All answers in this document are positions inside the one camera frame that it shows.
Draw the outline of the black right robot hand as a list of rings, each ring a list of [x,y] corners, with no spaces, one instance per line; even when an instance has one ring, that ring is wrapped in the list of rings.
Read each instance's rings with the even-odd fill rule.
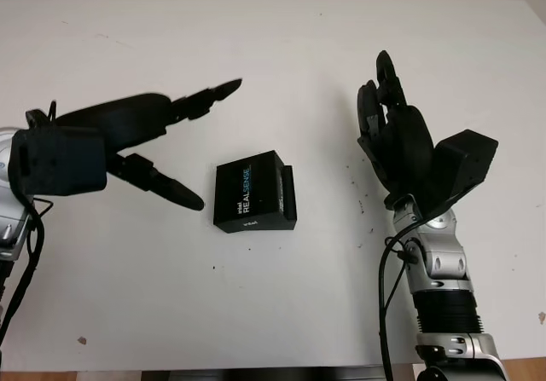
[[[376,58],[377,80],[357,92],[358,143],[387,192],[416,193],[433,158],[433,141],[421,112],[405,98],[391,56]]]

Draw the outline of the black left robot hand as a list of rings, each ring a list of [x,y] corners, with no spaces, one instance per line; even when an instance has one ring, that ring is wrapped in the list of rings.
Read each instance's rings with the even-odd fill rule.
[[[240,78],[234,79],[175,101],[157,93],[134,95],[64,114],[55,122],[60,126],[98,130],[105,142],[108,173],[176,205],[201,211],[205,206],[202,198],[179,181],[161,174],[152,161],[136,153],[123,157],[119,152],[165,135],[169,125],[208,114],[215,102],[233,94],[241,83]]]

